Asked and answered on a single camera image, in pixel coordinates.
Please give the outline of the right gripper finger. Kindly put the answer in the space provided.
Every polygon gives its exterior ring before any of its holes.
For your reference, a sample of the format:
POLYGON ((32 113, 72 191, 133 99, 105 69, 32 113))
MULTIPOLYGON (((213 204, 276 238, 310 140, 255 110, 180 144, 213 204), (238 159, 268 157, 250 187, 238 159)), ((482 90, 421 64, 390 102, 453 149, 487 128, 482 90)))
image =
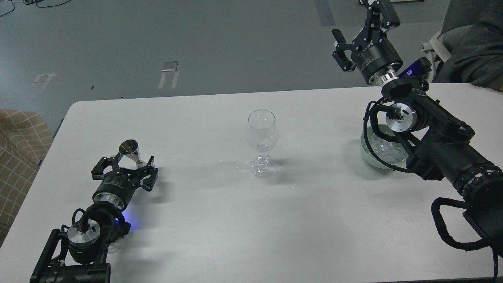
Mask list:
POLYGON ((332 35, 335 39, 335 50, 332 57, 344 72, 352 72, 357 68, 357 58, 360 54, 359 33, 347 42, 340 29, 332 29, 332 35))
POLYGON ((386 32, 400 25, 400 19, 390 0, 360 0, 366 7, 367 17, 360 32, 360 45, 384 43, 386 32))

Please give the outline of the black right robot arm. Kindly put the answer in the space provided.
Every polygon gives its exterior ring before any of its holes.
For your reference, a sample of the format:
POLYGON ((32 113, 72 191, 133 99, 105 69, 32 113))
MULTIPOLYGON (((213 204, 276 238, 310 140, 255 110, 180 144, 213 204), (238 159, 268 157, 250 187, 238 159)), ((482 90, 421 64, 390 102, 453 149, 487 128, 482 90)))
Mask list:
POLYGON ((333 58, 345 72, 358 69, 369 85, 379 84, 382 98, 369 102, 363 117, 363 137, 370 154, 377 157, 367 137, 371 125, 376 136, 400 143, 408 154, 406 168, 377 158, 386 167, 413 173, 424 180, 446 178, 463 200, 439 197, 431 205, 435 227, 449 246, 473 251, 490 247, 497 281, 498 259, 502 258, 503 204, 502 169, 485 159, 470 145, 475 132, 471 126, 446 111, 438 100, 426 94, 432 70, 423 56, 400 72, 403 62, 387 38, 387 32, 400 25, 388 0, 361 0, 367 17, 360 33, 347 42, 341 30, 334 29, 333 58), (442 205, 464 210, 463 216, 481 237, 460 243, 448 233, 442 218, 442 205))

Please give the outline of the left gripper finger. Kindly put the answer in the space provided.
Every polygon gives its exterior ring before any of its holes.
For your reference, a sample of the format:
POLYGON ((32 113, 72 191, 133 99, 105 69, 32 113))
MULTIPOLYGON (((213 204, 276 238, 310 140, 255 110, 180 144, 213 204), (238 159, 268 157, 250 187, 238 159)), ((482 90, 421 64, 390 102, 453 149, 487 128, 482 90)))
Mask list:
POLYGON ((153 190, 158 178, 158 168, 153 163, 154 160, 155 157, 151 156, 148 162, 141 161, 140 164, 137 164, 136 175, 140 179, 139 186, 147 192, 153 190))
POLYGON ((119 161, 121 160, 120 156, 112 156, 110 158, 103 156, 97 164, 91 170, 91 176, 93 180, 104 180, 105 178, 105 169, 108 167, 112 167, 112 175, 120 175, 120 167, 119 161))

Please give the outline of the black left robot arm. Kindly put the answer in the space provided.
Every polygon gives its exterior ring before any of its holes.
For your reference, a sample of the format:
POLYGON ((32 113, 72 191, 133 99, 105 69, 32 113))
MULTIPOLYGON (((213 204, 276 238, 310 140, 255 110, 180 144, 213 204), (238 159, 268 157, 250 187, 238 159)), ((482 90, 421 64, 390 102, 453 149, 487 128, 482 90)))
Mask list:
POLYGON ((101 183, 93 204, 78 208, 70 226, 53 229, 30 277, 31 283, 109 283, 108 248, 125 237, 131 224, 124 211, 137 189, 151 191, 158 177, 154 156, 137 169, 122 168, 122 154, 103 157, 91 171, 101 183))

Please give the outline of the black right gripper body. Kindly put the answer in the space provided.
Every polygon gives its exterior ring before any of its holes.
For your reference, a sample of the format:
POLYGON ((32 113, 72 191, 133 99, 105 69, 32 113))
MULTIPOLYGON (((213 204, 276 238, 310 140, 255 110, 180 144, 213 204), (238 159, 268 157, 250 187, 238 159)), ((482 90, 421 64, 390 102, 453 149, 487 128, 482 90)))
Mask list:
POLYGON ((352 59, 368 85, 375 84, 372 77, 383 68, 392 66, 397 71, 403 66, 403 60, 386 33, 372 34, 371 38, 359 34, 353 42, 358 49, 352 53, 352 59))

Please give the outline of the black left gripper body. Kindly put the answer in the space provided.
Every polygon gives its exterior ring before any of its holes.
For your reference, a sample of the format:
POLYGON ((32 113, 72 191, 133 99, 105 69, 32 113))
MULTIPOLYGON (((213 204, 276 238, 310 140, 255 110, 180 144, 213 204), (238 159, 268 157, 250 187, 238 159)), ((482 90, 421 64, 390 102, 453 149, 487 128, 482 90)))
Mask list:
POLYGON ((106 201, 124 211, 136 190, 141 188, 139 184, 136 170, 120 168, 120 175, 112 175, 110 171, 94 192, 93 202, 106 201))

